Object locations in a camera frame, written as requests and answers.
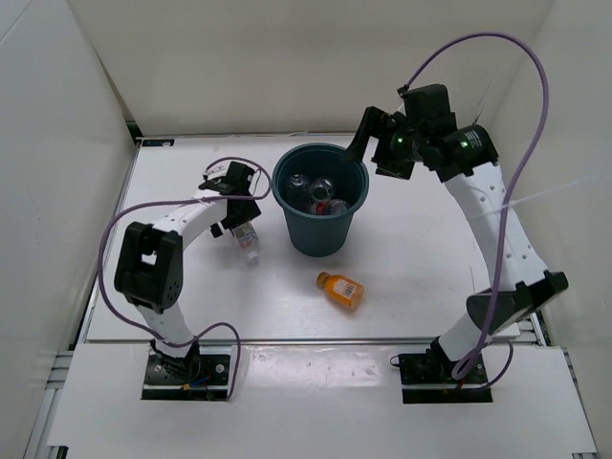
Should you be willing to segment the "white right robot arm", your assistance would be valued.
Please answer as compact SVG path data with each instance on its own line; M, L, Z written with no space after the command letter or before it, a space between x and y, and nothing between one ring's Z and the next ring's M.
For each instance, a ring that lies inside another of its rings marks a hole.
M468 298L467 311L426 351L432 376L449 383L494 337L550 303L569 282L536 253L510 205L498 152L483 126L458 127L446 104L429 103L409 115L370 106L346 158L361 161L372 139L378 142L372 159L378 174L406 180L421 163L437 175L462 210L487 267L489 287Z

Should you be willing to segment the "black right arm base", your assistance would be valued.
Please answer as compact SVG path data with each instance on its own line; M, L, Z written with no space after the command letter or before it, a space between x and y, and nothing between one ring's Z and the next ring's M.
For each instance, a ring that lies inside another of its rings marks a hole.
M493 402L482 357L462 380L435 363L428 352L408 352L389 360L400 372L403 404L489 404Z

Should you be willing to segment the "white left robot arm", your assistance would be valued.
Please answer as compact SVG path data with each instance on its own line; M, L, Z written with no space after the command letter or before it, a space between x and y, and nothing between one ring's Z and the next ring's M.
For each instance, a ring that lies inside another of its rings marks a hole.
M154 335L154 350L168 357L167 371L180 383L199 375L200 359L189 348L194 335L178 304L184 284L184 251L202 233L229 231L247 262L259 262L251 221L260 215L248 185L200 186L195 196L158 220L125 229L114 288L140 312Z

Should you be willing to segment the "clear bottle white cap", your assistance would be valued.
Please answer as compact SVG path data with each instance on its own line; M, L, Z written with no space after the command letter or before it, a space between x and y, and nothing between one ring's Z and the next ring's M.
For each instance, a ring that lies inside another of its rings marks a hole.
M292 174L287 181L287 201L295 208L310 203L311 179L305 174Z

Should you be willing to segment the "clear bottle black cap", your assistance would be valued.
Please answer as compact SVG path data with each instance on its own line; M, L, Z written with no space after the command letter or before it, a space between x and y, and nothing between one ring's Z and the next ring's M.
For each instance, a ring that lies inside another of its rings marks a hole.
M310 185L310 196L313 202L331 200L335 194L335 184L330 177L319 177Z

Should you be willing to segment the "clear bottle red cap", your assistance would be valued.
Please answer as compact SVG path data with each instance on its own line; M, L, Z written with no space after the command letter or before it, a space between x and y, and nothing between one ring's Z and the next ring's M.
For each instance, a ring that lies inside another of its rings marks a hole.
M350 205L341 199L315 202L311 206L314 215L337 215L342 214L350 208Z

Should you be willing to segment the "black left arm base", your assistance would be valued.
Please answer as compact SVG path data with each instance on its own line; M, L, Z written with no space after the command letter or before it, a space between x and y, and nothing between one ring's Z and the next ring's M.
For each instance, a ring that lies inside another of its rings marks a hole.
M153 350L148 353L143 374L144 401L222 402L230 389L232 356L227 350L201 346L199 362L189 373L174 375Z

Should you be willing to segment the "clear bottle red label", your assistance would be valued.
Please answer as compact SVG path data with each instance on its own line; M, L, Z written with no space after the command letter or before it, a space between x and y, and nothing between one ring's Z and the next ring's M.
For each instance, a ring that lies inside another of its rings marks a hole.
M260 244L257 232L251 222L244 223L232 231L240 250L249 266L255 266L260 259Z

